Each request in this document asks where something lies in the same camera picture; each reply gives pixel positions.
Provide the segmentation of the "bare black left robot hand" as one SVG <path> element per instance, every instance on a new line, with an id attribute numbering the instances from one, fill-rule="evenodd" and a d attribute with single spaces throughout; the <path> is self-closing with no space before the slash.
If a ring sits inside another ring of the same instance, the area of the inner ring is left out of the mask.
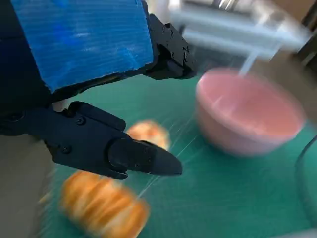
<path id="1" fill-rule="evenodd" d="M 127 178 L 173 176 L 170 152 L 127 135 L 125 121 L 84 102 L 53 103 L 135 75 L 188 79 L 195 60 L 180 30 L 143 0 L 3 0 L 0 3 L 0 132 L 42 139 L 55 163 Z"/>

